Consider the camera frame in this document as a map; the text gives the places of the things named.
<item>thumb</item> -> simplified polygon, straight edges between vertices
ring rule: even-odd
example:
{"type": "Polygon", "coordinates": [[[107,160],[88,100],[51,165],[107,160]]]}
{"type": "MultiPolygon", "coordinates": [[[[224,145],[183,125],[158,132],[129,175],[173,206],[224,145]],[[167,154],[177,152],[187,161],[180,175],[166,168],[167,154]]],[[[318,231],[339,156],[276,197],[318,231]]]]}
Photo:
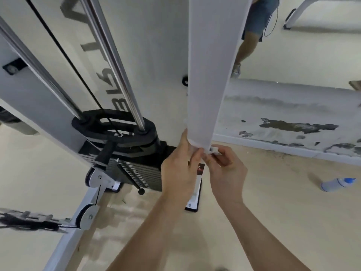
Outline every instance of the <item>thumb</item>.
{"type": "Polygon", "coordinates": [[[217,164],[217,162],[215,161],[215,159],[213,159],[213,157],[211,155],[204,154],[203,160],[205,161],[206,165],[208,166],[210,172],[214,171],[215,169],[217,169],[217,167],[219,167],[219,165],[217,164]]]}
{"type": "Polygon", "coordinates": [[[197,172],[198,164],[200,163],[202,159],[202,155],[204,153],[203,148],[198,148],[196,152],[193,153],[191,159],[190,159],[190,170],[193,172],[197,172]]]}

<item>blue bottle cap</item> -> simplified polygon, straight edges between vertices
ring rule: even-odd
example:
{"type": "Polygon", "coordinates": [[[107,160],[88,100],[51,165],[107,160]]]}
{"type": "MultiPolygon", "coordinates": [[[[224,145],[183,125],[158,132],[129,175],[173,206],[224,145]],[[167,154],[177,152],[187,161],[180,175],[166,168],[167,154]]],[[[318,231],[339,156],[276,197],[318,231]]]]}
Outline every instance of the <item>blue bottle cap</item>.
{"type": "Polygon", "coordinates": [[[355,178],[345,178],[346,183],[353,183],[355,180],[355,178]]]}

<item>shoe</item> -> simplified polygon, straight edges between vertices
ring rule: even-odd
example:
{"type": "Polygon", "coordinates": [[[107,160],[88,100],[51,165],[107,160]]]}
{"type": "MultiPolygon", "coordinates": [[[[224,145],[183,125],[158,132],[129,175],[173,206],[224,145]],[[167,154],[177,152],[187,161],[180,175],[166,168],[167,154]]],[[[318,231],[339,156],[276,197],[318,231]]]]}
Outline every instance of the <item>shoe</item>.
{"type": "Polygon", "coordinates": [[[240,74],[241,74],[241,64],[235,63],[233,65],[231,78],[238,78],[240,74]]]}

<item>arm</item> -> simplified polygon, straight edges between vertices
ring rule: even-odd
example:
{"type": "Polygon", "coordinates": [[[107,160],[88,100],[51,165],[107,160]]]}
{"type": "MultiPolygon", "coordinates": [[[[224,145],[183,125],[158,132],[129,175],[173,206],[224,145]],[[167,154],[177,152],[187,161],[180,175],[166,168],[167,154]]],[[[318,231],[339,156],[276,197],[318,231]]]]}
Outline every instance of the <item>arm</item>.
{"type": "Polygon", "coordinates": [[[188,165],[188,149],[184,131],[178,147],[162,163],[162,195],[107,271],[157,270],[174,225],[193,194],[203,150],[198,149],[188,165]]]}
{"type": "Polygon", "coordinates": [[[247,168],[230,147],[206,155],[213,194],[230,221],[254,271],[310,271],[251,213],[242,199],[247,168]]]}

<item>blue shorts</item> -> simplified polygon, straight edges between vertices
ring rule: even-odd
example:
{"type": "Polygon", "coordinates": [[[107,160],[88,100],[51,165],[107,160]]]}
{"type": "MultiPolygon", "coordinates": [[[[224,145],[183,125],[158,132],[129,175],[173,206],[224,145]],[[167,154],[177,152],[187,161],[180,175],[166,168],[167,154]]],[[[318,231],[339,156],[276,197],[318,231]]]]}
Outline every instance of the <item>blue shorts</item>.
{"type": "Polygon", "coordinates": [[[250,6],[244,32],[249,31],[259,35],[262,41],[263,30],[266,28],[269,18],[279,6],[279,0],[258,0],[250,6]]]}

